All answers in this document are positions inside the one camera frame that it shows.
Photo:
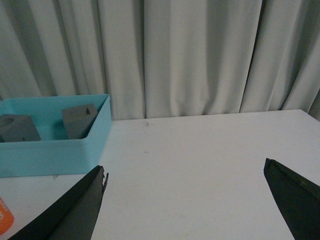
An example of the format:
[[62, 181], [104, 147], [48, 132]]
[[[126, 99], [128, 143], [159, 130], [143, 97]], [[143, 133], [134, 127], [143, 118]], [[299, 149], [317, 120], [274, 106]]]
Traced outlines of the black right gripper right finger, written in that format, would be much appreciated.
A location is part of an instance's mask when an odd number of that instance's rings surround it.
[[263, 174], [296, 240], [320, 238], [320, 187], [280, 162], [267, 158]]

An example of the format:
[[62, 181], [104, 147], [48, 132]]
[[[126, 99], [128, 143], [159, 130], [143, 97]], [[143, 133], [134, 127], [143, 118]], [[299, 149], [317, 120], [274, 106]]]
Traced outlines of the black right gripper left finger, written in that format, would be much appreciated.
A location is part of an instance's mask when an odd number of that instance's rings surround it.
[[93, 168], [11, 240], [90, 240], [101, 209], [108, 174]]

